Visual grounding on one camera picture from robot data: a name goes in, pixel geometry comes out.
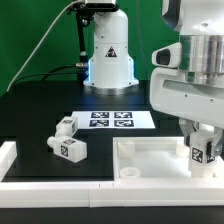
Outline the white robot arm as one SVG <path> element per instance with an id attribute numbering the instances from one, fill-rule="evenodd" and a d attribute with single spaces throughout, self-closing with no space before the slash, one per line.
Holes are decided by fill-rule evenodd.
<path id="1" fill-rule="evenodd" d="M 138 84 L 128 54 L 128 18 L 116 0 L 85 0 L 94 13 L 94 53 L 86 88 L 118 94 Z M 185 142 L 207 155 L 224 148 L 224 0 L 162 0 L 179 40 L 152 54 L 150 103 L 179 118 Z"/>

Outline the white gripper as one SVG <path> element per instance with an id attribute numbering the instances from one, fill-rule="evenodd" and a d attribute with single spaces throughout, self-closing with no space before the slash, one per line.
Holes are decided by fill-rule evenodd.
<path id="1" fill-rule="evenodd" d="M 155 68 L 150 81 L 150 103 L 154 110 L 180 118 L 186 146 L 190 146 L 190 134 L 194 132 L 193 121 L 224 129 L 223 76 L 215 85 L 195 84 L 185 80 L 183 71 Z M 209 143 L 209 154 L 220 156 L 223 145 L 224 137 L 216 136 Z"/>

